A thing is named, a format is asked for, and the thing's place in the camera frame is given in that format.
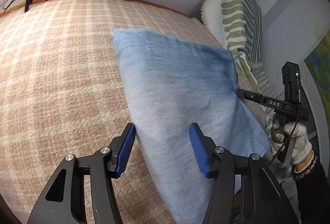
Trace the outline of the dark sleeved right forearm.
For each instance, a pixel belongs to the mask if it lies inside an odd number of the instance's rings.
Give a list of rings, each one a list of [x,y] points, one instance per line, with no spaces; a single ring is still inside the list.
[[[329,186],[319,157],[312,150],[294,152],[292,164],[301,222],[329,223]]]

